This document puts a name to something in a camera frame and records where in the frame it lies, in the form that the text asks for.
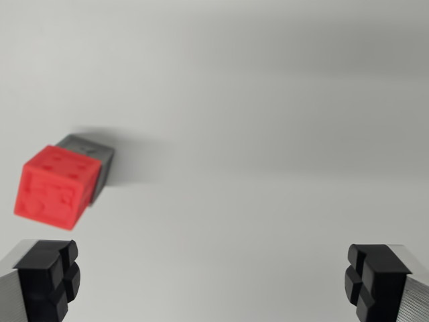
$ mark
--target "3d printed cube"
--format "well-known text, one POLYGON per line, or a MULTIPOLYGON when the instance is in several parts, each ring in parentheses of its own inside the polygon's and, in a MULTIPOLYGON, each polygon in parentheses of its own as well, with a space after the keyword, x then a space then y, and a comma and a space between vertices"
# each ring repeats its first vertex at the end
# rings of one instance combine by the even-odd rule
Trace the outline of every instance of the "3d printed cube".
POLYGON ((103 189, 113 154, 77 136, 47 146, 23 167, 15 214, 72 229, 103 189))

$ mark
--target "gray block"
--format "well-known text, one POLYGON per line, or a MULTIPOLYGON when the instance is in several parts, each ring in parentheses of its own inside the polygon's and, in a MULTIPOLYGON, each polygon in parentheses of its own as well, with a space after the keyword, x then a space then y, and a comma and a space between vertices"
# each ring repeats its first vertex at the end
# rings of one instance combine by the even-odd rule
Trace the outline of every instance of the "gray block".
POLYGON ((103 187, 106 185, 109 170, 112 164, 115 149, 104 146, 102 144, 86 140, 75 134, 66 136, 57 146, 79 153, 85 156, 90 156, 101 161, 101 170, 95 186, 95 191, 91 203, 99 196, 103 187))

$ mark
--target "red plastic block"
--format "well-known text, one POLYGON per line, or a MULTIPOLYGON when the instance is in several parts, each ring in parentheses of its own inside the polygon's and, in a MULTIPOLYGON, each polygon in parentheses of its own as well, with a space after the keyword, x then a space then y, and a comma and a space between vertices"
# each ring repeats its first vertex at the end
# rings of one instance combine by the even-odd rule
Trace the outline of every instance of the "red plastic block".
POLYGON ((101 161, 47 146, 24 167, 15 214, 72 229, 94 193, 101 161))

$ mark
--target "white background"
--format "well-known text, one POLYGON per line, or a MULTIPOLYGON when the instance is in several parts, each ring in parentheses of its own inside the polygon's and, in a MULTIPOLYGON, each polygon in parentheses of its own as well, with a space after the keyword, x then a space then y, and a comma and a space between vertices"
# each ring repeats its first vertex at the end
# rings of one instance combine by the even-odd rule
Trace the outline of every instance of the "white background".
POLYGON ((0 0, 0 256, 75 239, 67 322, 357 321, 351 243, 429 266, 428 81, 425 1, 0 0), (110 186, 71 232, 14 216, 74 131, 110 186))

